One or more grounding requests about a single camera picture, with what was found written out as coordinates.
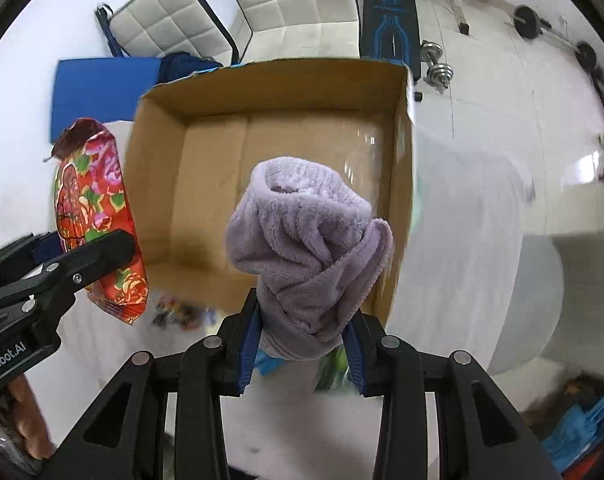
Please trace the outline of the person left hand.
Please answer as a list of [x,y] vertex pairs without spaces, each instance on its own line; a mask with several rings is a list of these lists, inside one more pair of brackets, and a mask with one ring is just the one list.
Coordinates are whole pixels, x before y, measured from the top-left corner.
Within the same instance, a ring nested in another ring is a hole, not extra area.
[[8,393],[14,399],[10,418],[22,448],[33,460],[48,460],[54,445],[28,378],[21,375],[14,379],[8,385]]

